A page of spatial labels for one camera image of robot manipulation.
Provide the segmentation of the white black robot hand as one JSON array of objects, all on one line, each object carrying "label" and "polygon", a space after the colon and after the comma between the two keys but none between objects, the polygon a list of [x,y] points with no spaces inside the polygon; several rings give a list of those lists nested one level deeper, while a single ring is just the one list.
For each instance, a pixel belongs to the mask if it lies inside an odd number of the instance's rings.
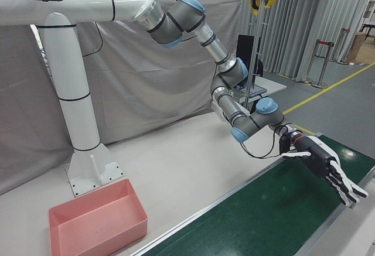
[{"label": "white black robot hand", "polygon": [[301,159],[317,177],[336,191],[345,206],[358,203],[359,197],[367,198],[368,192],[350,180],[340,165],[337,153],[316,136],[299,136],[292,145],[294,151],[284,152],[283,158]]}]

